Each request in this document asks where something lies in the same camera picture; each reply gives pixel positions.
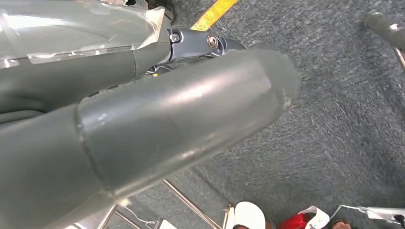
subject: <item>bolt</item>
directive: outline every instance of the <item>bolt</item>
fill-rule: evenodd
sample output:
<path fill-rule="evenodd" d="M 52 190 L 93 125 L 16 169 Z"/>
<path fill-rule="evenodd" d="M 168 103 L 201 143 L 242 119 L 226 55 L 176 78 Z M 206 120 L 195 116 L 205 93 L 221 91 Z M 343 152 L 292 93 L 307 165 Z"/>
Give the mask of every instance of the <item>bolt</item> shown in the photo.
<path fill-rule="evenodd" d="M 211 49 L 216 49 L 218 47 L 218 38 L 212 34 L 208 35 L 207 42 Z"/>
<path fill-rule="evenodd" d="M 180 41 L 180 36 L 176 33 L 170 34 L 169 39 L 172 43 Z"/>

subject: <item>metal tube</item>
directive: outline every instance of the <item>metal tube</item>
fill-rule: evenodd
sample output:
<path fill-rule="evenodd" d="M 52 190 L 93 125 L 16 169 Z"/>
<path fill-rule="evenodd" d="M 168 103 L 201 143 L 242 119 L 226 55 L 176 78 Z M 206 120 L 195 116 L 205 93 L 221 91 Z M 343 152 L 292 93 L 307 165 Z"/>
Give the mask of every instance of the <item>metal tube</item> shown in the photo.
<path fill-rule="evenodd" d="M 189 200 L 182 192 L 180 192 L 172 183 L 168 180 L 163 180 L 162 183 L 169 188 L 183 203 L 185 203 L 191 210 L 193 210 L 199 217 L 201 217 L 212 228 L 221 229 L 221 227 L 214 222 L 207 214 L 199 209 L 191 200 Z"/>
<path fill-rule="evenodd" d="M 382 13 L 369 14 L 364 25 L 387 40 L 392 46 L 405 51 L 405 27 L 391 22 Z"/>
<path fill-rule="evenodd" d="M 107 226 L 108 221 L 110 221 L 111 217 L 113 216 L 114 212 L 116 211 L 118 205 L 115 204 L 108 210 L 107 214 L 101 220 L 100 224 L 97 226 L 97 229 L 104 229 Z"/>
<path fill-rule="evenodd" d="M 223 224 L 222 224 L 222 229 L 225 229 L 225 228 L 226 228 L 226 223 L 227 223 L 227 221 L 228 221 L 230 209 L 231 209 L 231 205 L 226 206 L 226 210 L 225 210 L 226 212 L 225 212 L 225 216 L 224 216 L 224 222 L 223 222 Z"/>
<path fill-rule="evenodd" d="M 136 224 L 134 221 L 132 221 L 131 219 L 129 219 L 128 217 L 126 217 L 122 212 L 120 212 L 119 210 L 115 211 L 115 214 L 117 216 L 119 216 L 121 219 L 123 219 L 126 223 L 128 223 L 129 225 L 131 225 L 133 228 L 135 229 L 142 229 L 138 224 Z"/>
<path fill-rule="evenodd" d="M 404 54 L 397 48 L 394 48 L 396 57 L 398 58 L 399 63 L 401 64 L 402 69 L 405 71 L 405 60 Z"/>

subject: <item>grey carpet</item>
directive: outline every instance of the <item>grey carpet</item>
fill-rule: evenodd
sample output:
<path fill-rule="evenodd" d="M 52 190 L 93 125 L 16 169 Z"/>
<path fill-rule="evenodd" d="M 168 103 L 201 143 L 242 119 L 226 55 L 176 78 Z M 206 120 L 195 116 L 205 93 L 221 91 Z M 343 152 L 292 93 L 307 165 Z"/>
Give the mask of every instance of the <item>grey carpet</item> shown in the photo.
<path fill-rule="evenodd" d="M 211 0 L 174 0 L 175 24 L 189 28 Z M 302 78 L 294 107 L 278 123 L 170 177 L 222 222 L 228 203 L 249 200 L 275 223 L 315 205 L 405 207 L 405 74 L 390 46 L 362 20 L 377 10 L 405 20 L 394 0 L 240 0 L 212 31 L 249 48 L 290 53 Z M 132 198 L 147 220 L 208 229 L 163 185 Z M 399 228 L 343 210 L 359 229 Z M 129 228 L 115 219 L 110 228 Z"/>

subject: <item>protective plastic film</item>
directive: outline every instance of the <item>protective plastic film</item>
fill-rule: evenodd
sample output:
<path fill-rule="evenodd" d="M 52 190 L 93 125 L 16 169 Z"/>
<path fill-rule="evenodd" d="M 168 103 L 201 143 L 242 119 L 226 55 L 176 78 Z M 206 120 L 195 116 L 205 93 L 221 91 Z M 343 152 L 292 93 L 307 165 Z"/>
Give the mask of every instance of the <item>protective plastic film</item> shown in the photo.
<path fill-rule="evenodd" d="M 0 68 L 136 50 L 157 42 L 164 8 L 94 0 L 0 2 Z"/>

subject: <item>yellow floor line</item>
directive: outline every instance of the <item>yellow floor line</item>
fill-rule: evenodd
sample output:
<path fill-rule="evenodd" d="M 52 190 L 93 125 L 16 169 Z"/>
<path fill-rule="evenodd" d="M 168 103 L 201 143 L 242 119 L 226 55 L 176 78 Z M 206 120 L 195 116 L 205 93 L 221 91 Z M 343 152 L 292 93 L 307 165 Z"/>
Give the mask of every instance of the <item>yellow floor line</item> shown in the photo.
<path fill-rule="evenodd" d="M 207 31 L 238 0 L 217 0 L 191 27 L 192 30 Z"/>

